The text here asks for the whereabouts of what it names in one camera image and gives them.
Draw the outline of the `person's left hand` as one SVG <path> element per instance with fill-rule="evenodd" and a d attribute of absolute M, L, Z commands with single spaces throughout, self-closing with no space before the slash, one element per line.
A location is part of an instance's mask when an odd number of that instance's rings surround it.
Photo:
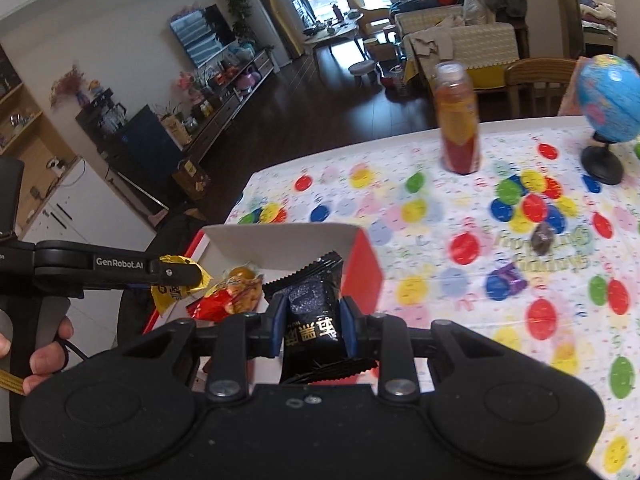
<path fill-rule="evenodd" d="M 69 340 L 73 337 L 74 328 L 69 318 L 63 318 L 58 326 L 58 338 Z M 11 350 L 11 341 L 1 332 L 1 359 L 7 356 Z M 46 346 L 37 349 L 29 359 L 32 374 L 24 379 L 23 391 L 29 394 L 65 367 L 66 354 L 62 344 L 53 341 Z"/>

